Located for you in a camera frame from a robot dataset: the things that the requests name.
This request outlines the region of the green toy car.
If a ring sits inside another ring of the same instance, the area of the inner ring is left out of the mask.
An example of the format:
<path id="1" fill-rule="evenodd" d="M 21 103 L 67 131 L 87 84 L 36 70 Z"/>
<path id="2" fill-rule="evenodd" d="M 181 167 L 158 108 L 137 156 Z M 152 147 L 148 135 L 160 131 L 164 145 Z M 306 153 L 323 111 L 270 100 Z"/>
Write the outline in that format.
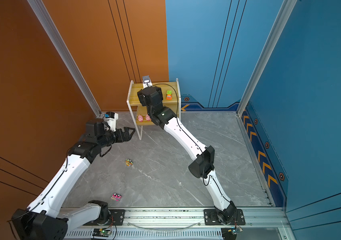
<path id="1" fill-rule="evenodd" d="M 171 91 L 171 90 L 168 90 L 168 91 L 166 92 L 166 99 L 167 99 L 167 100 L 172 100 L 172 91 Z"/>

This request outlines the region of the yellow multicolour toy car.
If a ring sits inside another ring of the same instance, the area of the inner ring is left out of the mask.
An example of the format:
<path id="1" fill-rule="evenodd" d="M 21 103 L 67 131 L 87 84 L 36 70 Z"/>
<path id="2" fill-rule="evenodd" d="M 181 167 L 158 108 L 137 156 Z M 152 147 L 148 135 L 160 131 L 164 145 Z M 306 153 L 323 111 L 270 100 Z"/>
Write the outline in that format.
<path id="1" fill-rule="evenodd" d="M 130 159 L 126 159 L 126 160 L 125 160 L 125 164 L 126 164 L 128 167 L 133 166 L 133 162 L 132 162 L 132 160 L 130 160 Z"/>

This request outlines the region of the pink toy car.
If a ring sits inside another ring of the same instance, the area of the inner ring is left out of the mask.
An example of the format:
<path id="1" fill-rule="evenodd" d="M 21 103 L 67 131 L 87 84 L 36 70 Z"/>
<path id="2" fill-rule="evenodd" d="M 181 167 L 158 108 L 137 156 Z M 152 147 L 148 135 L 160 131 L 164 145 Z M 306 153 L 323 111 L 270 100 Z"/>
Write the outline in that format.
<path id="1" fill-rule="evenodd" d="M 117 194 L 117 193 L 113 193 L 112 196 L 111 196 L 111 199 L 114 200 L 114 201 L 120 201 L 122 198 L 122 195 L 120 194 Z"/>

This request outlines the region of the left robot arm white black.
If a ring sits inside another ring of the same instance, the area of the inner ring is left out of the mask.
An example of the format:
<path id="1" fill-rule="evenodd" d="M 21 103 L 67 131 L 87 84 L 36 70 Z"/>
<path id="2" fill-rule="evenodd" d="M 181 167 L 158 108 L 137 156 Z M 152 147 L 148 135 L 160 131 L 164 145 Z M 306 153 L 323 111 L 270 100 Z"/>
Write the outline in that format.
<path id="1" fill-rule="evenodd" d="M 96 157 L 103 157 L 104 147 L 131 140 L 134 128 L 116 128 L 116 118 L 94 119 L 85 125 L 85 133 L 66 153 L 56 175 L 25 209 L 18 209 L 9 220 L 11 231 L 21 240 L 62 240 L 67 232 L 95 221 L 112 223 L 108 204 L 93 200 L 69 214 L 60 214 L 62 204 L 81 175 Z"/>

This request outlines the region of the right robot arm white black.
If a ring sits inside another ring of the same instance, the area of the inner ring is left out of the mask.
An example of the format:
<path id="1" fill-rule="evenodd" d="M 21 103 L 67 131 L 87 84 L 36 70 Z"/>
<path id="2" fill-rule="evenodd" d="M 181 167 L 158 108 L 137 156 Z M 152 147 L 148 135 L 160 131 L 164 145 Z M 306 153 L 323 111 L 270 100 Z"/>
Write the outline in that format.
<path id="1" fill-rule="evenodd" d="M 137 96 L 141 105 L 146 107 L 151 121 L 174 137 L 193 160 L 188 169 L 194 177 L 202 180 L 208 190 L 219 222 L 228 225 L 236 221 L 237 207 L 225 193 L 214 169 L 214 148 L 197 140 L 181 123 L 177 114 L 163 105 L 161 88 L 147 87 L 140 90 Z"/>

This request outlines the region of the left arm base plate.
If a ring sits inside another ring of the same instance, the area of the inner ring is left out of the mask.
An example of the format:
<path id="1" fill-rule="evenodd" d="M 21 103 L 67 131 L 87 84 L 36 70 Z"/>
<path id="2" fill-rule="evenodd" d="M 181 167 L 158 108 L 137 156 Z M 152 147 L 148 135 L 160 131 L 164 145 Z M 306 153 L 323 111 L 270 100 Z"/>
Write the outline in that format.
<path id="1" fill-rule="evenodd" d="M 109 210 L 110 214 L 107 220 L 97 219 L 94 221 L 90 221 L 84 226 L 122 226 L 125 217 L 125 210 L 124 209 L 114 209 Z"/>

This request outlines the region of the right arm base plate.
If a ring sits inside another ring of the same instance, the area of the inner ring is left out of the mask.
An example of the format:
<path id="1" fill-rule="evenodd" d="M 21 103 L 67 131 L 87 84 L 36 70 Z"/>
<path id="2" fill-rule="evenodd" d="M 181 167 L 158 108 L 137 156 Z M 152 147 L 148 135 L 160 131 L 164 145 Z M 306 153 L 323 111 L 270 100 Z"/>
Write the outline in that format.
<path id="1" fill-rule="evenodd" d="M 245 226 L 245 217 L 241 209 L 234 210 L 233 214 L 219 213 L 216 209 L 204 209 L 204 223 L 207 226 L 239 225 Z"/>

